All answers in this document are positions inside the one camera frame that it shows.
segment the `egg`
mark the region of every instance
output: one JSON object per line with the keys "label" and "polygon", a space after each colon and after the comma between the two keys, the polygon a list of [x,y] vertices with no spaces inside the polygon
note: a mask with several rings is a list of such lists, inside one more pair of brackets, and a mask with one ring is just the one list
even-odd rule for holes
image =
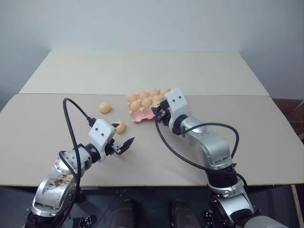
{"label": "egg", "polygon": [[149,98],[145,98],[142,100],[142,107],[145,109],[150,108],[151,104],[152,104],[152,101]]}
{"label": "egg", "polygon": [[159,101],[154,101],[151,105],[151,107],[153,108],[157,108],[158,106],[160,106],[160,102]]}
{"label": "egg", "polygon": [[100,105],[99,105],[99,111],[101,113],[107,113],[110,110],[111,110],[111,105],[109,103],[107,103],[107,102],[100,103]]}
{"label": "egg", "polygon": [[139,99],[141,99],[141,100],[147,98],[148,96],[149,96],[148,93],[145,92],[145,91],[140,91],[139,94],[138,94],[138,97],[139,97]]}
{"label": "egg", "polygon": [[149,91],[149,96],[155,96],[155,95],[159,95],[160,91],[157,89],[152,89]]}
{"label": "egg", "polygon": [[162,89],[162,90],[160,90],[160,95],[165,95],[169,91],[170,91],[170,89]]}
{"label": "egg", "polygon": [[132,101],[137,101],[137,99],[138,99],[138,97],[137,97],[136,94],[129,94],[129,95],[127,95],[127,101],[130,102],[130,103]]}
{"label": "egg", "polygon": [[124,131],[125,131],[125,123],[123,122],[123,121],[121,121],[121,120],[117,120],[116,122],[115,122],[115,124],[119,124],[117,127],[116,127],[116,133],[118,133],[118,134],[121,134],[121,133],[123,133]]}
{"label": "egg", "polygon": [[152,97],[152,102],[155,102],[155,101],[161,102],[161,101],[162,101],[161,96],[159,96],[159,95],[154,95],[154,96]]}
{"label": "egg", "polygon": [[140,107],[141,104],[138,101],[132,101],[132,103],[130,104],[130,110],[133,112],[137,112]]}

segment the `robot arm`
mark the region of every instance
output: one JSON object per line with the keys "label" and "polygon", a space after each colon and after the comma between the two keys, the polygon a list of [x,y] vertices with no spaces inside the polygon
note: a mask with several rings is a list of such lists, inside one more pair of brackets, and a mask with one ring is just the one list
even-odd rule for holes
{"label": "robot arm", "polygon": [[[78,145],[81,176],[93,163],[103,162],[107,155],[121,155],[132,144],[134,138],[122,147],[114,144],[113,136],[117,124],[109,124],[103,119],[95,120],[89,134],[87,145]],[[75,194],[76,180],[65,163],[77,175],[76,152],[60,152],[49,175],[40,183],[34,197],[25,228],[56,228],[62,220]]]}
{"label": "robot arm", "polygon": [[196,151],[203,164],[199,168],[205,170],[208,176],[210,207],[224,226],[251,228],[254,226],[250,224],[254,224],[255,227],[267,228],[269,224],[279,224],[272,222],[274,220],[271,218],[255,216],[242,180],[234,170],[227,141],[213,132],[210,126],[196,127],[203,122],[188,113],[187,102],[180,88],[166,93],[164,101],[154,111],[156,124],[162,121],[174,134],[182,135]]}

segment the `egg carton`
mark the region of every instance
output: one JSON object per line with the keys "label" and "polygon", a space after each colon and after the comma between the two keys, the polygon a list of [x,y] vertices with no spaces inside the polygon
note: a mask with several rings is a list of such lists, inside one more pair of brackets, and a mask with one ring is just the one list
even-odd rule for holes
{"label": "egg carton", "polygon": [[[142,103],[141,99],[137,99],[137,101],[140,104]],[[137,112],[134,112],[134,111],[130,110],[130,108],[129,108],[129,113],[131,115],[131,120],[133,122],[140,122],[144,119],[151,120],[155,116],[151,107],[149,107],[148,109],[140,107]]]}

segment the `white wall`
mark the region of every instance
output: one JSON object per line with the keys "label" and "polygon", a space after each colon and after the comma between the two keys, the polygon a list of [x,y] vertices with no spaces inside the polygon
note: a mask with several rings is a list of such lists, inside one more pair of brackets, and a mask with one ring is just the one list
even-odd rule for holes
{"label": "white wall", "polygon": [[303,99],[303,11],[303,0],[0,0],[0,103],[52,48],[240,51],[272,97]]}

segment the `dark floor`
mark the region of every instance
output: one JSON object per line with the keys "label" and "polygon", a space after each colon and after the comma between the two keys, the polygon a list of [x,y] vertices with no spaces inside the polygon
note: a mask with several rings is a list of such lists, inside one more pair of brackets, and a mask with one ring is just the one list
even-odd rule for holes
{"label": "dark floor", "polygon": [[[298,188],[303,193],[303,185]],[[267,190],[265,187],[251,188],[250,191],[251,202],[261,208],[262,215],[270,216],[290,228],[299,227],[290,186],[270,187]],[[206,226],[203,221],[203,212],[208,209],[205,188],[103,188],[85,190],[84,193],[85,201],[76,204],[70,216],[96,215],[97,223],[93,228],[108,228],[113,211],[125,199],[137,202],[138,228],[169,228],[168,204],[174,199],[186,202],[194,210],[202,227]],[[33,193],[26,191],[1,187],[1,227],[21,228],[33,196]]]}

